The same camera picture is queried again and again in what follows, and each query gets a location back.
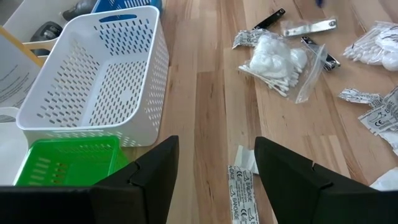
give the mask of grey object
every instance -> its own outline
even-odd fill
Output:
[[[70,21],[78,16],[89,14],[92,12],[96,2],[97,0],[81,0],[71,9],[63,12],[62,16],[66,21]]]
[[[54,22],[46,22],[42,25],[30,39],[31,42],[52,40],[61,35],[62,27]],[[36,56],[49,55],[50,51],[46,49],[35,49],[32,52]]]
[[[292,37],[296,35],[310,34],[314,32],[321,32],[337,28],[337,20],[329,19],[321,22],[316,22],[309,25],[299,26],[292,29],[284,30],[285,37]]]

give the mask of ziplock bag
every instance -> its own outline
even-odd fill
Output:
[[[294,103],[303,103],[313,91],[327,55],[325,45],[306,47],[268,32],[260,37],[252,59],[239,69]]]
[[[376,22],[369,32],[348,46],[343,55],[354,62],[383,65],[389,71],[398,71],[398,24]]]

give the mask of wooden table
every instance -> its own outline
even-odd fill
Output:
[[[167,94],[157,142],[180,136],[180,164],[170,224],[230,224],[227,165],[239,145],[265,136],[366,185],[398,165],[387,142],[357,119],[369,107],[336,96],[344,88],[389,93],[398,73],[349,61],[344,49],[374,21],[398,22],[396,0],[166,0],[162,25],[170,53]],[[232,50],[234,36],[280,8],[283,19],[338,18],[334,31],[314,34],[342,66],[319,79],[309,101],[295,105],[263,82],[238,72],[251,50]],[[270,29],[280,33],[279,25]],[[137,157],[150,148],[129,150]],[[276,223],[261,181],[255,179],[261,223]]]

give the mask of basket handle slot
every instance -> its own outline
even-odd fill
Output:
[[[96,132],[96,133],[100,133],[103,132],[103,130],[100,129],[89,129],[89,130],[71,130],[71,131],[52,131],[53,133],[85,133],[85,132]]]
[[[137,15],[135,14],[125,14],[125,15],[117,15],[117,16],[107,16],[99,20],[99,22],[114,22],[114,21],[123,21],[127,19],[135,19]]]

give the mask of white wall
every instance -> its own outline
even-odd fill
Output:
[[[4,25],[24,0],[0,0],[0,25]]]

